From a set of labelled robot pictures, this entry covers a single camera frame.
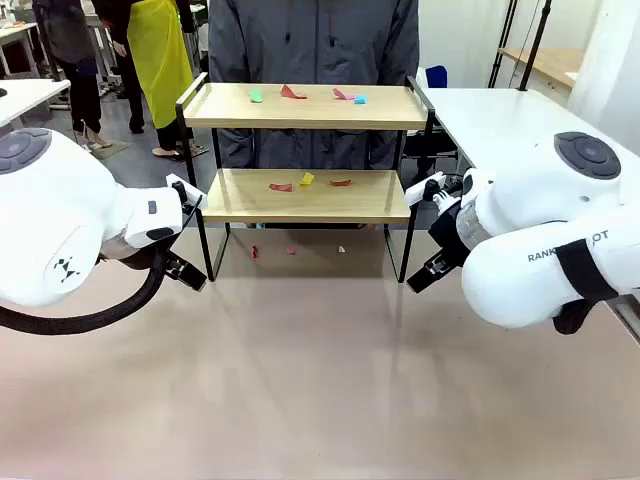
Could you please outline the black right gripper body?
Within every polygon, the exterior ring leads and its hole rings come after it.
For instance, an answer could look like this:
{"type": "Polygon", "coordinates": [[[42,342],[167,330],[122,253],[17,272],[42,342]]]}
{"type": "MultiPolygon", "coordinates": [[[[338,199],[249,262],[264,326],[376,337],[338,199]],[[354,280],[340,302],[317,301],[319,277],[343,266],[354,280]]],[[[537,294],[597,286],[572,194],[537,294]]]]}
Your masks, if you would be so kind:
{"type": "Polygon", "coordinates": [[[438,217],[430,227],[429,234],[440,247],[434,260],[441,265],[462,266],[469,255],[469,249],[462,242],[456,226],[461,201],[447,192],[434,194],[433,201],[438,207],[438,217]]]}

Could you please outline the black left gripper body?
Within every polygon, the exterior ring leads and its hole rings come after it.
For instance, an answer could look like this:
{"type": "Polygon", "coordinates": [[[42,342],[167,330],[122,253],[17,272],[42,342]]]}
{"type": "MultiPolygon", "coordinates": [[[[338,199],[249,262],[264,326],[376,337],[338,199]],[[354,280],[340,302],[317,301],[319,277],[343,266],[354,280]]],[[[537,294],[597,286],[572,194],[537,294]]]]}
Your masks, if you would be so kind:
{"type": "Polygon", "coordinates": [[[163,250],[162,257],[165,275],[169,278],[182,278],[186,267],[185,260],[171,250],[163,250]]]}

